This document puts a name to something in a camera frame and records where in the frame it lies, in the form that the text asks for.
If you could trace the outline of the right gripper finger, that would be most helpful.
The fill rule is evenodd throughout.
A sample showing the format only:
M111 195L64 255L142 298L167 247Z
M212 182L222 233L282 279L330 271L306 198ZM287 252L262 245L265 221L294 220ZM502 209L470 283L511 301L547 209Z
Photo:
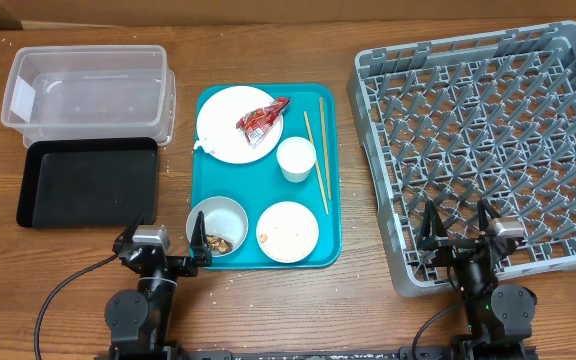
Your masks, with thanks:
M477 216L479 231L481 234L497 235L496 225L501 215L492 207L486 198L477 202Z
M449 241L448 232L432 200L425 203L422 225L418 234L418 248L440 248Z

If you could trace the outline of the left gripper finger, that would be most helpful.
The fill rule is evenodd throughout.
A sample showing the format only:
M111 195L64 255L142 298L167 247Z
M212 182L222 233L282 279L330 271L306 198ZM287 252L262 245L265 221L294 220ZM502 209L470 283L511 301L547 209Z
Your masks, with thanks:
M198 212L195 220L193 231L190 237L190 248L193 251L194 256L211 255L205 229L205 217L202 211Z
M144 216L139 213L134 220L120 233L117 237L118 245L125 245L132 241L133 235L135 234L138 227L143 223Z

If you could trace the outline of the food scraps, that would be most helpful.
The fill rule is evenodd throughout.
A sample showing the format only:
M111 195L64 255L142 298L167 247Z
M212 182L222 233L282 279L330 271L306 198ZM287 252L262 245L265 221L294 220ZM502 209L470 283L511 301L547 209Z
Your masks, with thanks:
M232 243L216 235L208 235L207 244L211 251L217 252L220 255L228 254L233 250Z

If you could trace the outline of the grey bowl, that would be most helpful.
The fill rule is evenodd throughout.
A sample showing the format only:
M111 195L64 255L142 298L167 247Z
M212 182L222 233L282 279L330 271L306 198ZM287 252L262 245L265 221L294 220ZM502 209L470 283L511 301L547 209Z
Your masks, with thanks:
M214 257L231 255L244 243L249 229L248 216L238 202L224 196L204 199L193 207L186 223L189 242L199 211L204 213L207 236L216 235L233 244L233 250L228 254L220 255L212 251Z

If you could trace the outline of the white paper cup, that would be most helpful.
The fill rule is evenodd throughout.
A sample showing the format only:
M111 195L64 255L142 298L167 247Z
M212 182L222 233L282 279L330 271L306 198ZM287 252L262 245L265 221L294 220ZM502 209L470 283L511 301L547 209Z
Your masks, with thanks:
M303 137L289 137L277 148L277 161L286 180L292 183L304 181L316 162L312 143Z

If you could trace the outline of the red snack wrapper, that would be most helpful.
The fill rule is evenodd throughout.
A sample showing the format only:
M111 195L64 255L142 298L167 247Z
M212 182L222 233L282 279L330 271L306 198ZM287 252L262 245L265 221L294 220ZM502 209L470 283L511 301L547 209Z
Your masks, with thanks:
M289 97L278 97L269 105L246 113L236 123L236 129L244 135L249 146L256 148L290 103Z

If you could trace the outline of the white napkin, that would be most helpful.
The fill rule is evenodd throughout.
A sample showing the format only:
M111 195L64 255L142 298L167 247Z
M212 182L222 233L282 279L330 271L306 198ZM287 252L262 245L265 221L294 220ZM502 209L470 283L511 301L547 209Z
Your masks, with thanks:
M194 150L202 149L205 153L212 154L215 151L216 147L215 143L211 139L203 138L195 141L193 149Z

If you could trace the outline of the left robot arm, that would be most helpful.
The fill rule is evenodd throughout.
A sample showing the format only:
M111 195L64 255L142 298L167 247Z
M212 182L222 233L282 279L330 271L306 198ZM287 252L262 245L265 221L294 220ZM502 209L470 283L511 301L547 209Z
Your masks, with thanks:
M142 216L115 239L114 255L139 279L135 289L116 293L105 307L105 322L111 331L110 359L189 357L179 342L167 339L167 334L177 280L195 277L201 268L212 265L204 214L196 216L190 256L170 255L169 246L166 228L145 225Z

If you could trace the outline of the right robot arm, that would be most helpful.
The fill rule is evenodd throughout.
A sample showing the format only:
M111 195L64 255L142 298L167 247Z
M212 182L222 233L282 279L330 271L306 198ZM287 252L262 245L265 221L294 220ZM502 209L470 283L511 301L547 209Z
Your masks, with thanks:
M435 204L425 204L417 247L434 254L432 265L447 270L449 283L461 301L427 320L417 331L411 357L420 359L418 348L424 331L439 318L465 310L469 332L456 335L439 353L441 359L535 359L524 346L532 336L531 322L537 306L535 293L516 284L500 284L495 264L512 255L524 238L524 226L503 217L490 203L477 203L479 234L471 239L449 238Z

